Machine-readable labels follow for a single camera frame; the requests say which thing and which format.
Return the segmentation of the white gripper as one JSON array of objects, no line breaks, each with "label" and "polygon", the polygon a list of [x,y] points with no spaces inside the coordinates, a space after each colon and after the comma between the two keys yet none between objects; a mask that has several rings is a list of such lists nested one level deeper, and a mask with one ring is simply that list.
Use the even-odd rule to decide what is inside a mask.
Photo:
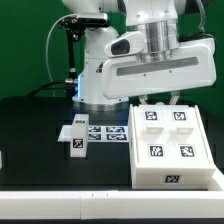
[{"label": "white gripper", "polygon": [[142,62],[139,55],[109,59],[102,70],[103,94],[108,99],[139,96],[148,105],[142,95],[171,92],[169,104],[176,105],[179,90],[214,84],[214,53],[215,40],[203,38],[182,42],[168,60]]}]

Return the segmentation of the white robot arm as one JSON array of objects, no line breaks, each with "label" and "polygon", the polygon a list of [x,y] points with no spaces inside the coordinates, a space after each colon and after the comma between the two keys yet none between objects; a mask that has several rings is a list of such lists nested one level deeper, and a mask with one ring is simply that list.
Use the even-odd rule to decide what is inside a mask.
[{"label": "white robot arm", "polygon": [[95,110],[130,97],[211,86],[215,39],[179,36],[178,17],[205,15],[212,0],[62,0],[84,29],[87,65],[74,103]]}]

